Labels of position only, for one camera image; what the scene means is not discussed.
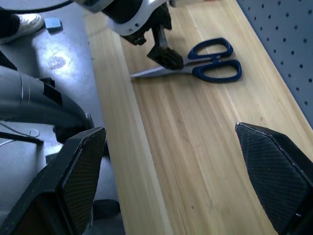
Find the scissor blade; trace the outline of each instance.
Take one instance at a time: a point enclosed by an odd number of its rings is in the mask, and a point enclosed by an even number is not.
[[[171,74],[171,73],[175,73],[177,71],[175,70],[168,70],[162,66],[151,69],[151,70],[145,70],[145,71],[141,71],[141,72],[137,72],[134,74],[131,74],[131,77],[158,77],[158,76],[163,76],[166,74]]]

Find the white shoe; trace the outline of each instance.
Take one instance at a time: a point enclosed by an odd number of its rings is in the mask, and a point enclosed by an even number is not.
[[[18,31],[5,38],[0,38],[0,44],[8,43],[17,38],[37,32],[45,23],[39,14],[23,14],[17,15],[20,18],[20,26]]]

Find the black cable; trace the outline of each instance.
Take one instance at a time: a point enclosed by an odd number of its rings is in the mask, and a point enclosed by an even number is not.
[[[61,7],[69,5],[71,3],[73,3],[73,1],[72,0],[68,0],[68,1],[62,2],[60,4],[54,5],[54,6],[38,8],[38,9],[29,9],[29,10],[0,9],[0,13],[1,12],[11,13],[11,14],[42,13],[42,12],[46,12],[46,11],[52,11],[52,10],[59,9]]]

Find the pegboard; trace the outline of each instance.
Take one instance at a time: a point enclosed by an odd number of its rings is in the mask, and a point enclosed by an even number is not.
[[[313,127],[313,0],[237,2]]]

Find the wooden board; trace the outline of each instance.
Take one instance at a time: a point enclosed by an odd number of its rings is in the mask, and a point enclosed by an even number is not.
[[[171,9],[169,44],[181,54],[225,37],[244,75],[210,84],[190,75],[131,82],[155,66],[86,14],[94,72],[129,234],[276,234],[250,183],[234,127],[288,135],[313,159],[313,131],[235,0]]]

